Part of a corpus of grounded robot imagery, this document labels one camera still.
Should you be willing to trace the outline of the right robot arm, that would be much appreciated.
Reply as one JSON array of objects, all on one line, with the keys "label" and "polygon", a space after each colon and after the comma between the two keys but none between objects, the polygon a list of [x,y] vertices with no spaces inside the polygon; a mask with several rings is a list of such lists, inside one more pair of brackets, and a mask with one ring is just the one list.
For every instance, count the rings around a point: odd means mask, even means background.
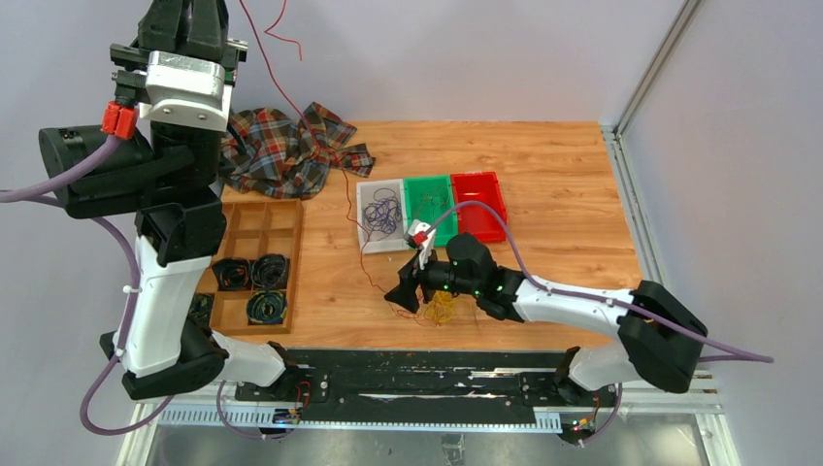
[{"label": "right robot arm", "polygon": [[439,291],[466,295],[497,320],[558,323],[611,338],[607,346],[566,351],[554,388],[570,405],[618,383],[689,390],[708,331],[663,285],[642,281],[634,289],[596,289],[554,283],[498,264],[468,233],[451,238],[445,253],[440,260],[418,248],[385,300],[416,313]]}]

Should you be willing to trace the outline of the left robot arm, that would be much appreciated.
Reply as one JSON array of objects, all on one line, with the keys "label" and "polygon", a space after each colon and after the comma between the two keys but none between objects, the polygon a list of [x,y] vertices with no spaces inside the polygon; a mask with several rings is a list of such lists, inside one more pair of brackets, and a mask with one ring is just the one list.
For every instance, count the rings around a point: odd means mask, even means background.
[{"label": "left robot arm", "polygon": [[236,71],[247,45],[228,35],[222,1],[154,1],[135,39],[112,45],[115,91],[98,124],[43,128],[47,191],[76,219],[133,214],[137,280],[117,331],[100,343],[133,400],[215,381],[289,399],[283,349],[227,337],[189,314],[226,218],[213,192]]}]

